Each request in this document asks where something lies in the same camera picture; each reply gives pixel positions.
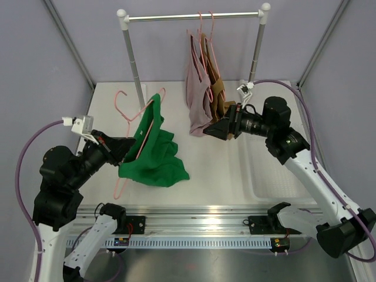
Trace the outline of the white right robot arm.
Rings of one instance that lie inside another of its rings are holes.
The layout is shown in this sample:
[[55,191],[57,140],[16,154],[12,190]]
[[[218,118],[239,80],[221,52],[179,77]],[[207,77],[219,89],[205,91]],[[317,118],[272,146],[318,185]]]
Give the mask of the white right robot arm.
[[336,185],[316,160],[313,147],[290,126],[291,109],[277,96],[265,100],[261,114],[250,113],[241,103],[231,105],[218,122],[204,133],[221,140],[248,133],[265,137],[268,152],[303,184],[323,213],[323,221],[312,214],[280,203],[268,210],[267,227],[274,233],[293,229],[316,239],[332,258],[338,258],[369,239],[375,212],[362,209]]

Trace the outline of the aluminium front rail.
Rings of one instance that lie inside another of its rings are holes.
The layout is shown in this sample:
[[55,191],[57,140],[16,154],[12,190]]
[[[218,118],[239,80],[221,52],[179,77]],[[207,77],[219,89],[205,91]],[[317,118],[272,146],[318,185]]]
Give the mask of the aluminium front rail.
[[243,220],[264,215],[265,204],[225,206],[151,206],[124,204],[128,216],[145,216],[146,237],[241,237],[249,235]]

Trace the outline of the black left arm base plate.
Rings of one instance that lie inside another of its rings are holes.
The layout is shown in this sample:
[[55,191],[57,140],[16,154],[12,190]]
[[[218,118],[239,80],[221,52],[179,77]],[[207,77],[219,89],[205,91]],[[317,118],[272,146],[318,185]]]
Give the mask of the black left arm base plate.
[[115,234],[141,235],[145,233],[146,217],[145,216],[126,216],[120,219]]

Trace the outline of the pink hanger of tan top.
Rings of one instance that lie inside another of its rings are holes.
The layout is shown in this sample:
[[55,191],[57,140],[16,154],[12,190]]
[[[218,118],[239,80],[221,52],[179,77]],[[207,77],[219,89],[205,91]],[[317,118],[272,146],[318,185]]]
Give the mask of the pink hanger of tan top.
[[211,19],[212,19],[211,24],[212,25],[211,25],[210,37],[209,37],[208,41],[209,41],[209,44],[210,44],[211,54],[213,55],[214,67],[211,64],[209,66],[210,66],[210,69],[213,73],[214,78],[219,80],[219,79],[221,79],[221,75],[220,75],[220,70],[219,70],[219,66],[217,64],[216,54],[215,54],[214,47],[213,47],[214,14],[213,14],[212,11],[209,11],[209,14],[211,15]]

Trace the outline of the pink hanger of mauve top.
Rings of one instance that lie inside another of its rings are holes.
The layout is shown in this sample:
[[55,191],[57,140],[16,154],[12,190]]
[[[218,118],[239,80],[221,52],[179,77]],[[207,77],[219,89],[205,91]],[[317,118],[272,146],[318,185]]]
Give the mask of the pink hanger of mauve top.
[[210,77],[207,71],[207,56],[205,53],[206,48],[203,47],[203,14],[199,11],[196,13],[196,16],[198,16],[200,20],[200,27],[197,30],[196,36],[189,29],[186,31],[186,33],[189,35],[189,45],[191,56],[193,58],[193,67],[197,72],[199,82],[203,83],[206,81],[206,78],[209,80]]

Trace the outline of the mauve pink tank top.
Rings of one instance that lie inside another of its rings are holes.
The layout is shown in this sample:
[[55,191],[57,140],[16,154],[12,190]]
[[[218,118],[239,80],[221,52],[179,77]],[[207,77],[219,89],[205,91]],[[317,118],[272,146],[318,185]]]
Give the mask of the mauve pink tank top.
[[204,136],[204,129],[211,124],[209,100],[210,79],[196,50],[194,36],[189,34],[188,67],[186,75],[186,105],[189,108],[189,134]]

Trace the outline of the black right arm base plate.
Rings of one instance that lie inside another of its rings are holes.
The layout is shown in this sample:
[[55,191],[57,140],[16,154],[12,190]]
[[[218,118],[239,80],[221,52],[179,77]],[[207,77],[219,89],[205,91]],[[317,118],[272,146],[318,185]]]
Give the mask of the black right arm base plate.
[[267,220],[267,216],[249,216],[242,221],[252,235],[286,234],[285,228],[276,229]]

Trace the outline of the white clothes rack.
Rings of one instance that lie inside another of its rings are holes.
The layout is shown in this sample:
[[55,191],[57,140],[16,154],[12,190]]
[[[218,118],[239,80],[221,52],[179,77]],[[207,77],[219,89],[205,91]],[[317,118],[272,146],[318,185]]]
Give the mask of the white clothes rack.
[[158,15],[158,16],[130,16],[124,9],[119,9],[116,12],[119,20],[120,28],[125,40],[126,51],[130,62],[130,68],[133,75],[133,80],[136,88],[137,97],[141,106],[145,105],[145,97],[143,95],[142,84],[136,65],[135,54],[132,47],[132,42],[129,32],[129,24],[132,22],[156,22],[156,21],[185,21],[185,20],[204,20],[204,19],[227,19],[227,18],[258,18],[258,32],[256,43],[254,47],[253,58],[251,61],[251,68],[249,73],[249,81],[252,82],[256,77],[256,70],[258,59],[261,51],[261,44],[264,36],[264,30],[268,21],[268,15],[271,10],[271,5],[267,2],[263,3],[257,12],[232,12],[232,13],[207,13],[201,14],[183,14],[183,15]]

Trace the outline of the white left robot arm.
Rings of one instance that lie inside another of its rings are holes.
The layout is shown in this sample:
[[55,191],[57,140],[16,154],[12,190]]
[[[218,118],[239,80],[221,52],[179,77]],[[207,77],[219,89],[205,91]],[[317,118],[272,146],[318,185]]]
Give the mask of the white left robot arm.
[[131,147],[133,137],[109,137],[93,130],[75,156],[66,146],[49,149],[39,170],[41,189],[33,208],[42,243],[40,281],[83,281],[85,273],[105,240],[127,228],[124,207],[105,204],[82,242],[65,256],[68,234],[76,219],[83,196],[79,189],[105,164],[119,166]]

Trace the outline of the pink hanger of green top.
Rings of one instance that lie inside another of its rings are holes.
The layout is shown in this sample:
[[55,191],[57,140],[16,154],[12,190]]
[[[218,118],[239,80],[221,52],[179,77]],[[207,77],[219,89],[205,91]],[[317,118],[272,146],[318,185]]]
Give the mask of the pink hanger of green top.
[[[132,123],[134,120],[136,120],[139,116],[141,116],[141,115],[143,114],[143,112],[147,109],[147,107],[153,102],[153,99],[149,100],[145,106],[141,106],[140,111],[138,111],[138,113],[137,113],[134,117],[129,118],[129,117],[127,117],[127,116],[126,116],[126,115],[125,115],[125,114],[119,109],[119,107],[118,107],[117,99],[118,99],[118,96],[119,96],[120,94],[123,94],[124,96],[127,96],[127,93],[126,93],[126,92],[124,92],[124,91],[122,91],[122,90],[117,91],[116,94],[115,94],[115,97],[114,97],[114,107],[115,107],[115,110],[116,110],[118,113],[120,113],[120,115],[121,115],[121,116],[125,119],[125,121],[127,122],[126,137],[128,137],[128,136],[129,136],[129,132],[130,132],[130,128],[131,128],[131,123]],[[160,90],[158,91],[158,94],[159,94],[159,96],[160,96],[160,103],[163,103],[163,100],[164,100],[164,98],[165,98],[165,96],[166,96],[166,89],[165,89],[165,88],[160,88]],[[139,156],[140,156],[140,154],[141,154],[141,152],[142,152],[142,149],[143,149],[143,147],[144,147],[144,145],[145,145],[145,143],[146,143],[146,139],[147,139],[147,138],[149,137],[149,135],[150,135],[150,131],[151,131],[152,126],[153,126],[153,122],[154,122],[154,120],[151,121],[151,123],[150,123],[150,126],[149,126],[149,128],[148,128],[148,130],[147,130],[147,132],[146,132],[146,134],[145,134],[145,137],[144,137],[144,139],[143,139],[142,145],[141,145],[141,147],[139,148],[139,151],[138,151],[138,153],[137,153],[135,159],[138,159]],[[117,181],[116,181],[116,184],[115,184],[115,189],[114,189],[114,192],[113,192],[113,198],[114,198],[115,200],[120,199],[120,197],[122,196],[122,194],[123,194],[123,192],[124,192],[124,190],[125,190],[125,188],[126,188],[126,185],[127,185],[128,181],[129,181],[129,179],[126,179],[126,180],[125,180],[125,182],[124,182],[124,184],[123,184],[123,186],[122,186],[120,192],[118,193],[118,188],[119,188],[119,183],[120,183],[120,178],[118,177],[118,179],[117,179]]]

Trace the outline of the green tank top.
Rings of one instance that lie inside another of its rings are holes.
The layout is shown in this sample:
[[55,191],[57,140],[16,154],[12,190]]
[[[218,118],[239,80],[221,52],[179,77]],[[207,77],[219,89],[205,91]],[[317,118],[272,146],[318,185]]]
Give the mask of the green tank top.
[[149,102],[133,136],[136,142],[118,168],[118,177],[147,186],[171,187],[190,176],[177,157],[174,134],[162,129],[165,119],[160,94],[153,95]]

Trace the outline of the tan brown tank top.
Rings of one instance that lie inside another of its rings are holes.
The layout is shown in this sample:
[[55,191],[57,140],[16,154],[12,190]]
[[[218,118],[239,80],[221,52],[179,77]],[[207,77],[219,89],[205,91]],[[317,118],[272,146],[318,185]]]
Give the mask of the tan brown tank top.
[[210,69],[210,64],[214,67],[213,55],[210,50],[210,44],[208,37],[205,33],[202,34],[204,39],[203,47],[206,48],[205,53],[207,56],[207,71],[210,77],[210,90],[212,95],[212,101],[209,102],[210,111],[212,115],[212,123],[218,122],[228,111],[231,105],[235,105],[236,102],[233,100],[226,100],[226,91],[222,78],[217,80],[214,78],[212,70]]

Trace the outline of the white plastic basket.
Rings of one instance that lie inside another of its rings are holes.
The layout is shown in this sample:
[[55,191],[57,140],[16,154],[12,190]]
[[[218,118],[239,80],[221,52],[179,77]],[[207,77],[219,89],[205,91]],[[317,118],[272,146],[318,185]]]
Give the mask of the white plastic basket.
[[302,183],[268,151],[265,138],[240,136],[241,176],[246,192],[259,203],[315,204]]

